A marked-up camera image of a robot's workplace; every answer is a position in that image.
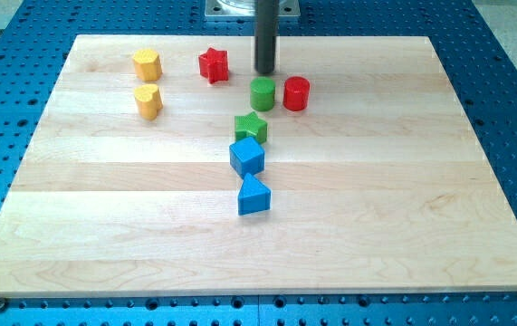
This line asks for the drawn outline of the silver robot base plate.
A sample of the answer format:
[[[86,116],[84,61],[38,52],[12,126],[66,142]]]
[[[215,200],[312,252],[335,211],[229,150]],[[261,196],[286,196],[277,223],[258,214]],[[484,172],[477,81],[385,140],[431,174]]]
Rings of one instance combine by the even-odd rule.
[[[205,18],[211,21],[253,18],[255,3],[255,0],[205,0]],[[299,0],[279,0],[278,3],[279,17],[281,19],[301,17]]]

